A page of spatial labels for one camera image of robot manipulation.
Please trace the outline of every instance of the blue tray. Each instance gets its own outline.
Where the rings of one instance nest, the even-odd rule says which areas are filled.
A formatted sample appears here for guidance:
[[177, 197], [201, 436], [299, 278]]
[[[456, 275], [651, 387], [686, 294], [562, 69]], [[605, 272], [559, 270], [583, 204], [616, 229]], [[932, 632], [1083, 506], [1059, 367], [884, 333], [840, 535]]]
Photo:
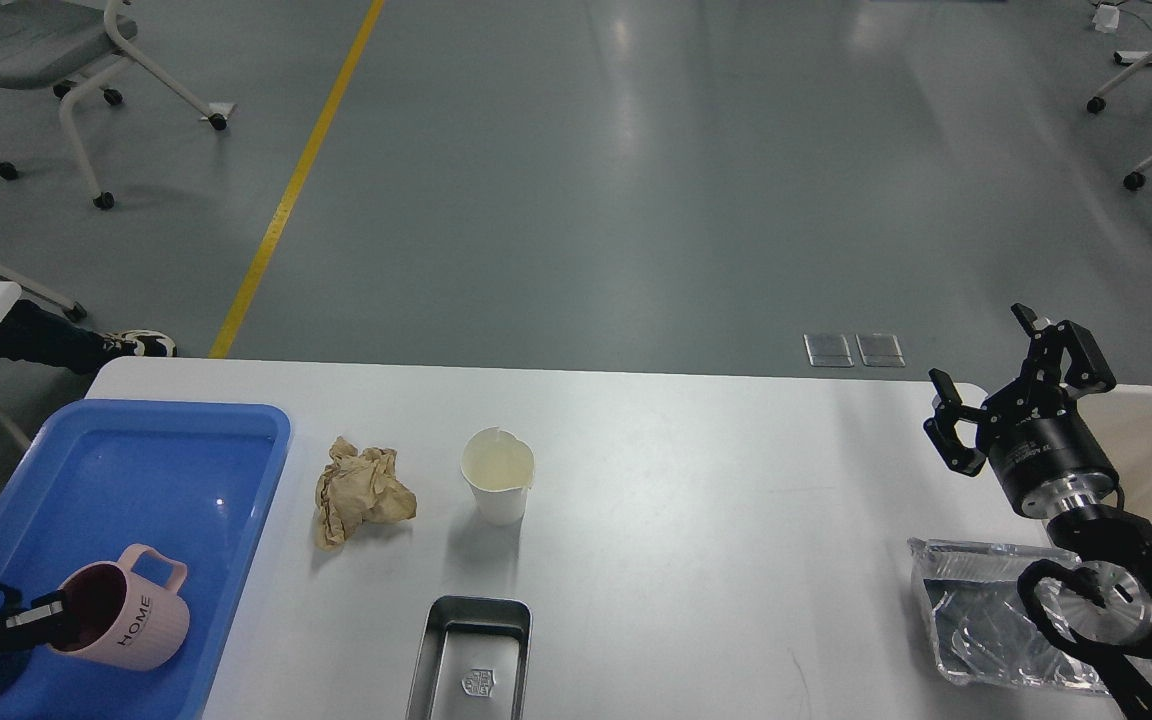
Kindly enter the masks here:
[[[82, 400], [41, 427], [0, 497], [0, 579], [26, 601], [142, 541], [189, 564], [189, 634], [134, 673], [36, 647], [0, 694], [0, 719], [197, 717], [238, 606], [287, 457], [291, 424], [270, 406]], [[165, 564], [137, 571], [166, 579]]]

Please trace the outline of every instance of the logo on tray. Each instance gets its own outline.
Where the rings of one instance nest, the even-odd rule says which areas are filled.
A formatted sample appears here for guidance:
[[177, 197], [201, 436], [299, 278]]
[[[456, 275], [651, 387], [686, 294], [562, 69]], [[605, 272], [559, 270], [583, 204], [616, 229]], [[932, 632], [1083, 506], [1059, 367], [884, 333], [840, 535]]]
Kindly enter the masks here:
[[492, 697], [494, 684], [495, 679], [492, 670], [480, 670], [477, 667], [461, 679], [461, 688], [465, 689], [467, 696], [470, 697]]

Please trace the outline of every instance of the crumpled brown paper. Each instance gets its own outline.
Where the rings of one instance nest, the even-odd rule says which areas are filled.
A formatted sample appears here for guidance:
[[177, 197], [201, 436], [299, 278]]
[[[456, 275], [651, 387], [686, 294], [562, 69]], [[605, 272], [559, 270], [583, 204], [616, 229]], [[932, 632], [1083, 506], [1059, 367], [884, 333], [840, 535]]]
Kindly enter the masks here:
[[397, 523], [416, 516], [416, 495], [394, 477], [396, 450], [358, 448], [339, 437], [328, 450], [332, 464], [319, 475], [317, 532], [323, 550], [338, 550], [364, 523]]

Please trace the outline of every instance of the yellow floor line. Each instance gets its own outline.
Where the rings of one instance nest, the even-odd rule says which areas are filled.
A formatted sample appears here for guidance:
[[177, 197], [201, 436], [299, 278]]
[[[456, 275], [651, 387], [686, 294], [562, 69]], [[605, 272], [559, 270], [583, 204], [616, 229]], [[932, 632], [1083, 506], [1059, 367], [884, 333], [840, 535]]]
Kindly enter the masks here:
[[288, 218], [291, 218], [291, 211], [296, 209], [296, 199], [301, 196], [301, 188], [305, 187], [305, 179], [310, 174], [310, 169], [314, 167], [314, 159], [319, 156], [323, 141], [332, 127], [340, 99], [344, 96], [346, 89], [349, 88], [353, 69], [357, 67], [358, 58], [362, 56], [362, 51], [367, 46], [371, 28], [376, 26], [376, 18], [380, 17], [380, 9], [384, 6], [385, 0], [372, 0], [367, 16], [362, 21], [362, 26], [358, 28], [358, 35], [353, 38], [353, 46], [349, 47], [349, 54], [346, 55], [344, 62], [340, 66], [340, 73], [332, 85], [328, 100], [324, 103], [319, 120], [314, 123], [314, 131], [310, 132], [310, 141], [305, 143], [305, 150], [301, 151], [296, 170], [293, 170], [291, 179], [287, 181], [283, 198], [278, 203], [274, 217], [270, 219], [270, 227], [265, 229], [265, 238], [262, 240], [259, 249], [256, 250], [251, 266], [247, 268], [247, 275], [243, 276], [243, 283], [238, 287], [237, 295], [234, 295], [233, 304], [229, 304], [229, 313], [225, 314], [225, 323], [220, 324], [220, 332], [215, 334], [215, 342], [211, 343], [209, 357], [229, 355], [229, 347], [233, 346], [234, 338], [238, 335], [238, 328], [242, 327], [243, 318], [247, 318], [247, 310], [252, 304], [257, 288], [260, 287], [262, 278], [265, 278], [265, 268], [270, 267], [270, 258], [273, 258], [278, 241], [283, 237], [283, 228], [287, 227]]

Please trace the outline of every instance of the mug handle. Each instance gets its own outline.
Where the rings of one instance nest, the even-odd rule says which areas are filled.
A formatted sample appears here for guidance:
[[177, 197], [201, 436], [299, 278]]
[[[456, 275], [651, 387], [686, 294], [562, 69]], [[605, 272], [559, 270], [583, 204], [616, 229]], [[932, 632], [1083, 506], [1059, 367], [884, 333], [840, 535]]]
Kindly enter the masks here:
[[118, 566], [128, 573], [131, 573], [132, 568], [136, 566], [136, 561], [141, 560], [142, 555], [154, 556], [166, 564], [172, 566], [172, 577], [168, 578], [162, 586], [166, 591], [175, 593], [180, 590], [180, 585], [184, 584], [185, 576], [189, 574], [189, 566], [179, 560], [172, 560], [170, 558], [164, 555], [161, 552], [147, 546], [146, 544], [135, 543], [129, 544], [127, 550], [123, 551], [123, 555], [119, 558]]

